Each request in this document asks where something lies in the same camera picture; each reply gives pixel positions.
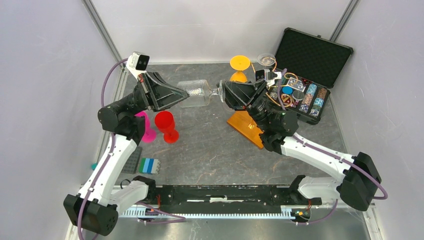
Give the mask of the gold wire glass rack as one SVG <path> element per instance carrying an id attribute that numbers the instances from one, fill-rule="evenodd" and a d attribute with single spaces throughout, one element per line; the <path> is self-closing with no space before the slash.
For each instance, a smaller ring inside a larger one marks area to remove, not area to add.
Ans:
<path id="1" fill-rule="evenodd" d="M 272 106 L 266 87 L 265 95 L 258 105 L 246 110 L 235 110 L 227 123 L 260 149 L 282 153 L 285 138 L 298 130 L 298 117 L 287 110 Z"/>

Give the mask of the red wine glass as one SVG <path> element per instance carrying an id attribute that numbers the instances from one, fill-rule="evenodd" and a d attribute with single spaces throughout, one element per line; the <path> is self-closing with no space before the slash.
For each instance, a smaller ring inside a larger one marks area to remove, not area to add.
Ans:
<path id="1" fill-rule="evenodd" d="M 171 112 L 160 111 L 154 118 L 154 124 L 157 129 L 163 133 L 163 139 L 168 144 L 176 143 L 179 139 L 179 133 L 175 129 L 175 119 Z"/>

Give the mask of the clear textured glass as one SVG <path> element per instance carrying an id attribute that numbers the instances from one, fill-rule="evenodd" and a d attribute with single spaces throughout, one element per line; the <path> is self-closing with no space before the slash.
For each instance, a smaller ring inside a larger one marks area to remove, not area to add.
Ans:
<path id="1" fill-rule="evenodd" d="M 180 81 L 176 87 L 188 94 L 188 98 L 179 103 L 182 108 L 205 107 L 209 105 L 212 97 L 219 97 L 222 103 L 225 100 L 222 81 L 217 88 L 211 88 L 206 79 Z"/>

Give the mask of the pink wine glass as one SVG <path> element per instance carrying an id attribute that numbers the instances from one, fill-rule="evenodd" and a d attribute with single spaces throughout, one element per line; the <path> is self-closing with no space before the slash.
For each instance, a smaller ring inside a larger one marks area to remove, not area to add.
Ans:
<path id="1" fill-rule="evenodd" d="M 135 114 L 135 116 L 139 118 L 144 117 L 144 120 L 145 120 L 145 132 L 141 140 L 144 143 L 152 143 L 156 139 L 157 133 L 154 129 L 151 128 L 151 122 L 150 122 L 149 116 L 147 115 L 145 111 L 139 112 Z"/>

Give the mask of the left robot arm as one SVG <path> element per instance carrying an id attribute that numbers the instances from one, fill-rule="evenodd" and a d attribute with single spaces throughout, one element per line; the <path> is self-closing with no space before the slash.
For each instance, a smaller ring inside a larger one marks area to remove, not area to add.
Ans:
<path id="1" fill-rule="evenodd" d="M 151 204 L 157 198 L 157 190 L 144 177 L 136 177 L 116 193 L 112 191 L 146 131 L 145 117 L 136 114 L 167 110 L 189 95 L 166 83 L 157 72 L 141 71 L 135 78 L 137 84 L 132 93 L 98 110 L 97 118 L 103 130 L 110 133 L 107 147 L 87 182 L 77 194 L 68 194 L 63 201 L 80 240 L 84 239 L 83 230 L 96 236 L 109 235 L 128 208 L 139 201 Z"/>

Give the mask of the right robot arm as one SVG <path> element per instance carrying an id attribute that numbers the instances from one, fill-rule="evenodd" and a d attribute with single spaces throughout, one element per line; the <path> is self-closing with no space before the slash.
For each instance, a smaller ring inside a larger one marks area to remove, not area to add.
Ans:
<path id="1" fill-rule="evenodd" d="M 386 200 L 387 190 L 371 156 L 339 152 L 300 134 L 298 116 L 289 110 L 270 107 L 267 82 L 221 81 L 221 99 L 232 110 L 245 111 L 262 131 L 258 136 L 266 150 L 301 160 L 328 177 L 301 176 L 289 189 L 289 199 L 302 204 L 307 199 L 342 200 L 348 206 L 367 211 L 374 200 Z"/>

